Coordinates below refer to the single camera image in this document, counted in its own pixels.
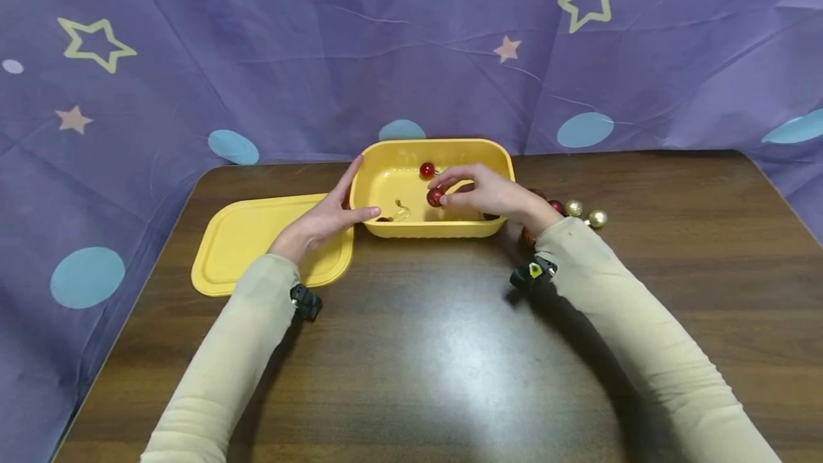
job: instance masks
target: wooden table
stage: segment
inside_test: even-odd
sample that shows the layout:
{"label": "wooden table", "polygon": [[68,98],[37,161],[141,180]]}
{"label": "wooden table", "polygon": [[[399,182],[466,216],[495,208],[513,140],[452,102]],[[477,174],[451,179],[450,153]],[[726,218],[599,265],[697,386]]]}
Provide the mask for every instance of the wooden table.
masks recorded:
{"label": "wooden table", "polygon": [[[327,191],[344,165],[230,166],[196,185],[57,462],[133,462],[225,299],[191,288],[206,223]],[[602,236],[720,368],[785,462],[823,462],[823,252],[738,154],[515,158],[606,209]],[[561,299],[510,294],[525,253],[358,229],[318,322],[277,349],[230,462],[677,461],[662,417]]]}

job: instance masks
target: yellow lid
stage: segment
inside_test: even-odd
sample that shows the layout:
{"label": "yellow lid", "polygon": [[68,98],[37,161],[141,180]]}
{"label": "yellow lid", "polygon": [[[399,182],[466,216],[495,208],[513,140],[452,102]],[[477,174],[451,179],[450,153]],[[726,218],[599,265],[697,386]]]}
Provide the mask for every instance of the yellow lid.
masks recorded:
{"label": "yellow lid", "polygon": [[[203,295],[231,295],[252,262],[266,253],[280,231],[326,196],[277,197],[229,204],[209,221],[191,267],[191,283]],[[351,263],[354,229],[348,229],[311,252],[300,264],[309,288],[331,284]]]}

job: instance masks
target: gold ornament ball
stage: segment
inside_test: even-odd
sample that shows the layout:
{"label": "gold ornament ball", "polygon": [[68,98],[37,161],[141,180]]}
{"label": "gold ornament ball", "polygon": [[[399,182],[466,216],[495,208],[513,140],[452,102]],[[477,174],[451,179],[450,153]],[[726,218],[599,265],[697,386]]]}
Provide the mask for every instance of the gold ornament ball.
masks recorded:
{"label": "gold ornament ball", "polygon": [[606,225],[608,220],[609,215],[601,209],[595,209],[589,213],[589,225],[592,226],[592,228],[600,229],[602,226]]}
{"label": "gold ornament ball", "polygon": [[580,201],[568,201],[565,206],[570,217],[579,217],[583,214],[583,203]]}

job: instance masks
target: yellow plastic container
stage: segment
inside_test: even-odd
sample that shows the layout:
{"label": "yellow plastic container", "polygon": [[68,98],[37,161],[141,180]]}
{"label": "yellow plastic container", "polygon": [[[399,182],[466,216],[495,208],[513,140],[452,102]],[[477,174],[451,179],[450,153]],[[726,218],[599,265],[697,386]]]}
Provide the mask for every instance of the yellow plastic container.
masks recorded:
{"label": "yellow plastic container", "polygon": [[433,208],[426,199],[428,181],[420,177],[420,166],[431,161],[435,169],[482,163],[514,181],[512,160],[506,149],[488,139],[403,139],[383,141],[363,152],[364,161],[351,183],[351,207],[379,206],[386,217],[401,209],[410,215],[401,221],[369,220],[366,228],[375,236],[412,239],[487,237],[496,234],[503,219],[483,220],[481,214],[452,216]]}
{"label": "yellow plastic container", "polygon": [[[200,242],[191,283],[203,295],[231,295],[252,262],[266,253],[280,231],[321,201],[326,194],[241,201],[227,205],[211,219]],[[309,288],[331,284],[351,263],[354,230],[348,229],[309,253],[300,276]]]}

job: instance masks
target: blue circle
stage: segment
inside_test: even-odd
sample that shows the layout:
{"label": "blue circle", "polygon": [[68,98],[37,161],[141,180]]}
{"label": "blue circle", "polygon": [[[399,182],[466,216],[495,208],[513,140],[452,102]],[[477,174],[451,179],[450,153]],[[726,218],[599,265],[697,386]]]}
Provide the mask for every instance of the blue circle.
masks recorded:
{"label": "blue circle", "polygon": [[798,116],[763,137],[763,143],[799,144],[823,136],[823,109]]}
{"label": "blue circle", "polygon": [[383,126],[377,138],[380,141],[386,139],[425,139],[426,132],[411,120],[401,118]]}
{"label": "blue circle", "polygon": [[567,120],[557,131],[557,143],[569,149],[599,144],[608,138],[615,123],[602,113],[581,113]]}
{"label": "blue circle", "polygon": [[233,164],[254,165],[260,160],[260,152],[250,139],[228,129],[217,129],[208,136],[211,152]]}
{"label": "blue circle", "polygon": [[63,258],[52,273],[54,300],[71,309],[96,306],[112,296],[126,267],[117,252],[106,247],[86,247]]}

